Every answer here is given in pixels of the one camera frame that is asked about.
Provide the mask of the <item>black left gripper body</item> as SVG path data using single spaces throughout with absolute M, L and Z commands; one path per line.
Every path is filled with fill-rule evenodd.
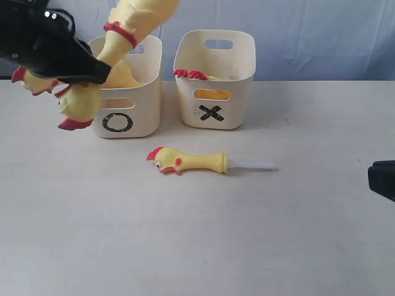
M 48 1 L 1 1 L 1 58 L 37 73 L 80 50 L 75 22 L 63 9 L 47 8 Z

